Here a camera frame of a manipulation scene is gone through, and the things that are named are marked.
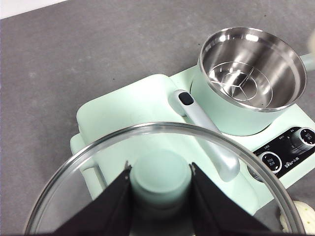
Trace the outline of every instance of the control panel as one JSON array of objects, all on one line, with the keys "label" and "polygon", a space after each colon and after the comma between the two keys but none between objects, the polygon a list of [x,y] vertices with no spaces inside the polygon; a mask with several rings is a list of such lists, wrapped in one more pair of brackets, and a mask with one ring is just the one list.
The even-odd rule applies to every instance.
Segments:
[{"label": "control panel", "polygon": [[[293,127],[254,151],[254,154],[280,178],[314,152],[315,131]],[[248,168],[248,171],[261,181],[253,170]]]}]

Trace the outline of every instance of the dial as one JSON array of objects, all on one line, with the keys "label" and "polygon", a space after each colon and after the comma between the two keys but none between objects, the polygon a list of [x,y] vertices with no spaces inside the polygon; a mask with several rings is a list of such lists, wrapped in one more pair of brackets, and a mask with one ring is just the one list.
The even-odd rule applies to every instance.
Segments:
[{"label": "dial", "polygon": [[300,128],[291,136],[291,142],[302,154],[315,147],[315,131],[310,128]]},{"label": "dial", "polygon": [[258,156],[263,163],[265,163],[269,169],[274,173],[278,173],[282,168],[282,161],[278,155],[274,152],[266,151]]}]

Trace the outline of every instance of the mint green lid knob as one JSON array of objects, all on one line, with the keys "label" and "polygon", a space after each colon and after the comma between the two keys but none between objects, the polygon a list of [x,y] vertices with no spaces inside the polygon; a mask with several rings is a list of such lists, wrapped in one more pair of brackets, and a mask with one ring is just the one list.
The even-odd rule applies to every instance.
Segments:
[{"label": "mint green lid knob", "polygon": [[160,149],[139,157],[130,172],[135,200],[142,207],[171,209],[187,197],[191,170],[180,155]]}]

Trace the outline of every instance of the gray table surface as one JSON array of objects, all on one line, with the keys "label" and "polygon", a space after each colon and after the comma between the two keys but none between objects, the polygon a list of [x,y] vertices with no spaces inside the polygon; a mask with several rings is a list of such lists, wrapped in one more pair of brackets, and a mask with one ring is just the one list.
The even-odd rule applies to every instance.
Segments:
[{"label": "gray table surface", "polygon": [[[69,0],[2,20],[1,233],[22,232],[41,189],[71,156],[82,104],[195,65],[205,39],[227,27],[265,30],[305,54],[314,10],[314,0]],[[309,73],[298,103],[312,118],[314,82]],[[289,189],[313,207],[314,177]]]}]

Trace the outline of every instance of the white wall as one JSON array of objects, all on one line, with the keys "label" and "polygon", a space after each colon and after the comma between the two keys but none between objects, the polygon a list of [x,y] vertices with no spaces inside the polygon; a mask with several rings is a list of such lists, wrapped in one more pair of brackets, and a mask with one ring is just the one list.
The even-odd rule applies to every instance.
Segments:
[{"label": "white wall", "polygon": [[65,0],[0,0],[1,19],[53,5]]}]

